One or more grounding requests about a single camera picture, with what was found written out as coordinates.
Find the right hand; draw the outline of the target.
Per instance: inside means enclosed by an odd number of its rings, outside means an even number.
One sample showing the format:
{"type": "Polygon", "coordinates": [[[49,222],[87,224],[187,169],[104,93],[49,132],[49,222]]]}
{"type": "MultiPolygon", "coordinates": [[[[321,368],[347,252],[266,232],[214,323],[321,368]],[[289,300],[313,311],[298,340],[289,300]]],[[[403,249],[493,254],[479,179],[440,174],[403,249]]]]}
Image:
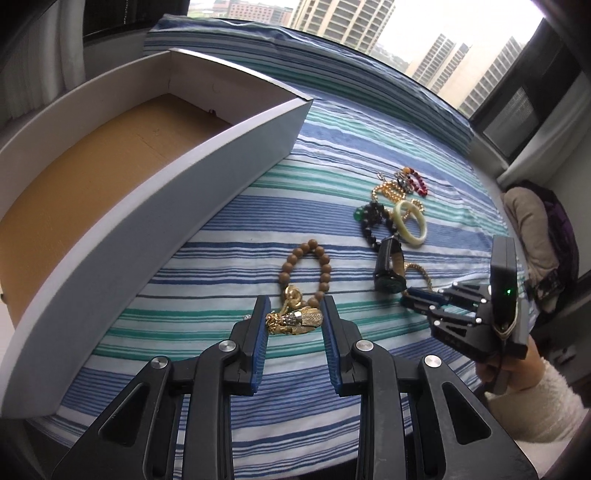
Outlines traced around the right hand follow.
{"type": "Polygon", "coordinates": [[[508,388],[518,392],[536,387],[545,374],[544,361],[532,336],[528,338],[528,352],[524,359],[505,357],[503,361],[494,358],[486,364],[477,363],[477,376],[481,381],[490,383],[494,380],[498,367],[509,373],[508,388]]]}

